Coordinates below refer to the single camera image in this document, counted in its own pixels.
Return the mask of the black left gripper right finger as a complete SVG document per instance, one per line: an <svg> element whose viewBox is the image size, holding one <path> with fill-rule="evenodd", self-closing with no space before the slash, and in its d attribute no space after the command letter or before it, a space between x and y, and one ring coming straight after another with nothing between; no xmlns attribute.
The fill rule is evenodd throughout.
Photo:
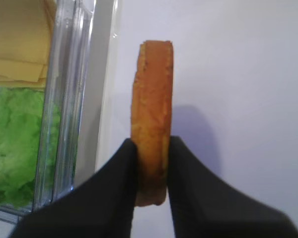
<svg viewBox="0 0 298 238"><path fill-rule="evenodd" d="M170 139L167 185L177 238L298 238L286 214L221 180L177 136Z"/></svg>

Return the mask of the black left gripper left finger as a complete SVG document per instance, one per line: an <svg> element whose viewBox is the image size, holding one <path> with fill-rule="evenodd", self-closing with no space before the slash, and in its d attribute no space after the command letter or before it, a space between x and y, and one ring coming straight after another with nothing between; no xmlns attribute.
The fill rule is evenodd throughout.
<svg viewBox="0 0 298 238"><path fill-rule="evenodd" d="M12 238L128 238L137 193L137 149L126 139L89 180L25 216Z"/></svg>

